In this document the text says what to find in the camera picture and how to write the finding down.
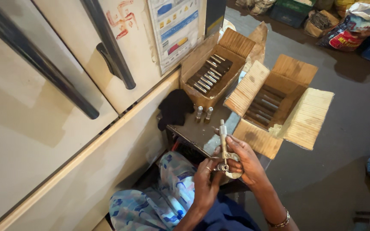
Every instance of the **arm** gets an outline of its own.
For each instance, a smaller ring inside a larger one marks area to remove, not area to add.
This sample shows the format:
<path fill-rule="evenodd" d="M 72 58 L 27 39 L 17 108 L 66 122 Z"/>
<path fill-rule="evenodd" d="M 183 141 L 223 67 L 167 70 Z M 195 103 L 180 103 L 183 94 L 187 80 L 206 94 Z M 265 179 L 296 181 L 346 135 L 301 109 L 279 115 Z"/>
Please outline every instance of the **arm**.
<path fill-rule="evenodd" d="M 198 171 L 194 175 L 194 202 L 182 220 L 173 229 L 174 231 L 193 230 L 212 207 L 219 191 L 219 182 L 221 181 L 222 173 L 216 172 L 211 183 L 209 179 L 210 170 L 214 169 L 219 162 L 221 162 L 220 159 L 211 158 L 205 159 L 199 164 Z"/>
<path fill-rule="evenodd" d="M 286 219 L 286 210 L 278 198 L 272 184 L 265 174 L 264 168 L 261 166 L 257 156 L 251 147 L 229 135 L 226 139 L 230 148 L 230 152 L 239 155 L 240 163 L 234 160 L 229 160 L 229 170 L 232 172 L 241 172 L 242 180 L 248 185 L 254 193 L 265 219 L 272 224 L 281 224 Z M 270 231 L 299 231 L 292 217 L 289 223 L 281 228 L 272 228 L 269 226 Z"/>

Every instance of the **hand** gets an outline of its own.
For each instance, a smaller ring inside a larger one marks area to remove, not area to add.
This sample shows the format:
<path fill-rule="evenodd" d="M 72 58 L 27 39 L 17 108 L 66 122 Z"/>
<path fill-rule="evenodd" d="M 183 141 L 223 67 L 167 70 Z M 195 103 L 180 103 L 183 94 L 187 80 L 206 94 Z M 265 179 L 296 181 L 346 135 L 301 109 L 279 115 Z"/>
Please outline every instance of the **hand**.
<path fill-rule="evenodd" d="M 194 175 L 195 199 L 192 207 L 197 208 L 200 212 L 208 212 L 216 200 L 223 173 L 216 172 L 211 183 L 209 179 L 211 171 L 209 169 L 213 170 L 221 161 L 219 158 L 205 159 L 199 164 L 198 171 Z"/>
<path fill-rule="evenodd" d="M 240 162 L 232 159 L 227 160 L 230 172 L 237 173 L 241 172 L 243 169 L 244 173 L 241 178 L 249 187 L 267 179 L 264 168 L 261 166 L 261 163 L 252 148 L 246 142 L 241 141 L 230 134 L 227 135 L 226 141 L 228 152 L 235 153 L 239 155 L 240 158 Z M 218 155 L 221 152 L 222 147 L 218 146 L 213 155 Z"/>

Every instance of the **blue patterned clothing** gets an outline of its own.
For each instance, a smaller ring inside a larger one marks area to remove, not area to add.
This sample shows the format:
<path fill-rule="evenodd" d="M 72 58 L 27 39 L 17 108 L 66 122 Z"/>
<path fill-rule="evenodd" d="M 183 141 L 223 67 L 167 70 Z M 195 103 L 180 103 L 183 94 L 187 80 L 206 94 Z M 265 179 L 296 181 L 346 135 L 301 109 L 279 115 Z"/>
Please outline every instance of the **blue patterned clothing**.
<path fill-rule="evenodd" d="M 109 214 L 117 231 L 170 231 L 185 216 L 194 201 L 194 174 L 197 169 L 177 152 L 162 156 L 159 169 L 157 185 L 144 192 L 119 191 L 111 197 Z M 218 227 L 228 226 L 231 230 L 238 226 L 241 226 L 239 231 L 259 230 L 238 204 L 219 194 L 218 200 L 196 229 L 219 230 Z"/>

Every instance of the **black cloth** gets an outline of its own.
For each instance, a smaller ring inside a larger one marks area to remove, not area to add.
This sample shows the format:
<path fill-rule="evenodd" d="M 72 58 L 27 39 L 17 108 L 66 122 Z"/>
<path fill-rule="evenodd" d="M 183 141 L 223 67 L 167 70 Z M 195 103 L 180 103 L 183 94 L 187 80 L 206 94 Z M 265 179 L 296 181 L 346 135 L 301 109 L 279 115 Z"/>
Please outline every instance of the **black cloth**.
<path fill-rule="evenodd" d="M 183 89 L 175 89 L 162 100 L 158 106 L 161 110 L 162 119 L 158 123 L 159 130 L 165 130 L 169 124 L 183 126 L 185 124 L 185 113 L 193 113 L 194 103 Z"/>

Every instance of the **open cardboard box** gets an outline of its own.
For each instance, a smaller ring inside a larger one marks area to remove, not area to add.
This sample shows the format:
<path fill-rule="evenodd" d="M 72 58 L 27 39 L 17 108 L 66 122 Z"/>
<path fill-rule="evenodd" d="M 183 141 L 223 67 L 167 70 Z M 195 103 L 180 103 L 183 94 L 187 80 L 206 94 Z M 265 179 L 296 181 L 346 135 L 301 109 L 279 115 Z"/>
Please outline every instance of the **open cardboard box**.
<path fill-rule="evenodd" d="M 224 102 L 241 117 L 233 135 L 270 159 L 284 139 L 312 150 L 334 95 L 308 87 L 317 70 L 286 55 L 272 71 L 255 61 Z"/>
<path fill-rule="evenodd" d="M 188 94 L 192 102 L 202 106 L 204 111 L 213 107 L 223 96 L 226 89 L 238 80 L 246 57 L 251 52 L 255 42 L 238 32 L 228 28 L 218 43 L 219 33 L 206 39 L 202 45 L 197 47 L 182 62 L 180 84 L 181 88 Z M 186 82 L 197 72 L 207 59 L 214 53 L 223 56 L 233 62 L 229 71 L 221 77 L 216 85 L 205 95 L 189 86 Z"/>

